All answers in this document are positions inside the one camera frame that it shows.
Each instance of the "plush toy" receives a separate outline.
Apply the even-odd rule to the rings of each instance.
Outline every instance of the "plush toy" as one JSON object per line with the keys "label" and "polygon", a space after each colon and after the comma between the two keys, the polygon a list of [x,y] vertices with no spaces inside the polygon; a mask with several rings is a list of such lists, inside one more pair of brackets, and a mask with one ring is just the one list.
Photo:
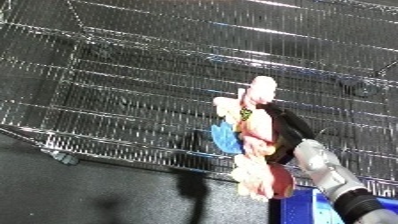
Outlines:
{"label": "plush toy", "polygon": [[237,99],[216,97],[217,115],[224,118],[212,126],[215,144],[234,157],[236,168],[231,176],[240,195],[267,201],[289,197],[294,187],[291,174],[280,164],[268,164],[264,156],[275,152],[272,118],[258,104],[274,100],[277,84],[271,77],[258,76],[247,90],[239,89]]}

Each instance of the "wire rack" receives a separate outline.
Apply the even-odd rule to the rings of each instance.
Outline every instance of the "wire rack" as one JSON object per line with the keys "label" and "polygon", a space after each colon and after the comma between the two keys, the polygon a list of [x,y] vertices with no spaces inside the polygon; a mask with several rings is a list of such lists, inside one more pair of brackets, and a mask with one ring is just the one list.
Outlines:
{"label": "wire rack", "polygon": [[396,197],[398,6],[369,2],[0,1],[1,131],[84,159],[228,180],[211,101],[266,75],[278,104],[374,193]]}

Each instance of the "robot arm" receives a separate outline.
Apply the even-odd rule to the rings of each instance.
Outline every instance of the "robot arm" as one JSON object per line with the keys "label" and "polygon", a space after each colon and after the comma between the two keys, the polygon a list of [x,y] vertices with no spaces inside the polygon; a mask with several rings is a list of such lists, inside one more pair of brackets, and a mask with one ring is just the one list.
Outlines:
{"label": "robot arm", "polygon": [[285,164],[296,158],[347,224],[397,224],[398,215],[385,209],[337,156],[315,139],[305,121],[274,104],[260,105],[273,118],[278,137],[276,153],[268,161]]}
{"label": "robot arm", "polygon": [[337,156],[322,144],[304,139],[293,153],[301,170],[310,176],[345,223],[398,223],[398,216],[384,209],[365,185],[343,167]]}

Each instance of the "dark floor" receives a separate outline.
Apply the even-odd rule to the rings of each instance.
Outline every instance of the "dark floor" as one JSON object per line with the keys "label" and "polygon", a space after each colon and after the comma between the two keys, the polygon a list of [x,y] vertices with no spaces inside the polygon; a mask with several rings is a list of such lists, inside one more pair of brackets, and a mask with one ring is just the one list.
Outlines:
{"label": "dark floor", "polygon": [[[267,204],[237,196],[232,183],[90,162],[68,167],[5,137],[0,172],[2,224],[267,223],[268,218]],[[187,183],[192,186],[179,190]]]}

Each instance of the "blue bin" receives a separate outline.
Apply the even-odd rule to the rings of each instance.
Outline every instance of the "blue bin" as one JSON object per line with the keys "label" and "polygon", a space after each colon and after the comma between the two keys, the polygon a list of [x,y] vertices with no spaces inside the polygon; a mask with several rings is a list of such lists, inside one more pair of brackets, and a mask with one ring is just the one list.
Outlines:
{"label": "blue bin", "polygon": [[[378,198],[385,208],[398,213],[398,200]],[[297,190],[282,200],[282,224],[344,224],[319,190]]]}

